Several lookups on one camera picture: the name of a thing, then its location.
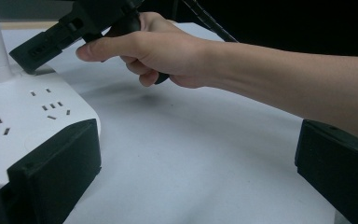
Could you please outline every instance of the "black wire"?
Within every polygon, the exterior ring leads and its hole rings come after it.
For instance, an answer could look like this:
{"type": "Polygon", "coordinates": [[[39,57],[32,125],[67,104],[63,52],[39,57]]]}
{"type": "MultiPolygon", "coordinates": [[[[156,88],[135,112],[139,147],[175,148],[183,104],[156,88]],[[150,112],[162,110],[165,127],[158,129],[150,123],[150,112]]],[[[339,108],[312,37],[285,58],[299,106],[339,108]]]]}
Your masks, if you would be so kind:
{"type": "Polygon", "coordinates": [[[197,0],[182,0],[193,13],[202,21],[211,31],[215,32],[226,42],[239,42],[229,34],[217,21],[197,2],[197,0]]]}

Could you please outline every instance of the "power outlet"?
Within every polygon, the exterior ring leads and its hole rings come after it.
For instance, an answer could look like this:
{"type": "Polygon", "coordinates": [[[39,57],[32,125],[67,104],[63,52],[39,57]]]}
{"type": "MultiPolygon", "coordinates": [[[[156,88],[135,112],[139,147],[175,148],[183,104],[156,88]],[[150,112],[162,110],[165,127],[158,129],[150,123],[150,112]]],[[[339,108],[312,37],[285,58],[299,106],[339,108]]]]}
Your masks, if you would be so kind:
{"type": "Polygon", "coordinates": [[[64,127],[96,112],[51,68],[28,75],[13,68],[16,78],[0,83],[0,184],[7,168],[64,127]]]}

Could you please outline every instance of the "forearm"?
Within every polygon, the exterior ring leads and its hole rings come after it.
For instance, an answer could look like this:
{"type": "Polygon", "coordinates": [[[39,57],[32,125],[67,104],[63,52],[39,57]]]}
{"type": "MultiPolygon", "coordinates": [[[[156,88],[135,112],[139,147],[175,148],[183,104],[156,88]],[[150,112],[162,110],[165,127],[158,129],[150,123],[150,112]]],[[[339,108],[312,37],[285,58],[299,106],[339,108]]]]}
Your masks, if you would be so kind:
{"type": "Polygon", "coordinates": [[[213,44],[208,86],[358,136],[358,58],[213,44]]]}

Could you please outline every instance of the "outlet slot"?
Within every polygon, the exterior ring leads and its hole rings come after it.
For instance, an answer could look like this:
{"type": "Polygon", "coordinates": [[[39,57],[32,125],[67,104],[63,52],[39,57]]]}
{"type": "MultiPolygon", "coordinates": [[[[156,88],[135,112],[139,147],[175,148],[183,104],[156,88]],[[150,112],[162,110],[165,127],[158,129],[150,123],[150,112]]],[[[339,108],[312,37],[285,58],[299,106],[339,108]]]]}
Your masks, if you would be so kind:
{"type": "Polygon", "coordinates": [[[7,135],[7,134],[8,134],[8,131],[10,131],[10,128],[6,128],[6,129],[5,129],[4,135],[7,135]]]}

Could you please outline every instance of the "person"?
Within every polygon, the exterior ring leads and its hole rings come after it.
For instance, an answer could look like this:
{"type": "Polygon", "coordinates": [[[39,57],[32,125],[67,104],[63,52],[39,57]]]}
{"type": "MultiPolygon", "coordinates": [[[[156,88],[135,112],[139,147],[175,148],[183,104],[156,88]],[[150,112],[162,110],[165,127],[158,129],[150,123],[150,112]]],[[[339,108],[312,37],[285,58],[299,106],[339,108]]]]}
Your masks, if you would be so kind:
{"type": "Polygon", "coordinates": [[[78,48],[77,57],[100,62],[120,56],[146,87],[162,72],[180,87],[231,91],[358,137],[358,57],[206,40],[155,12],[141,13],[140,21],[141,31],[108,32],[78,48]]]}

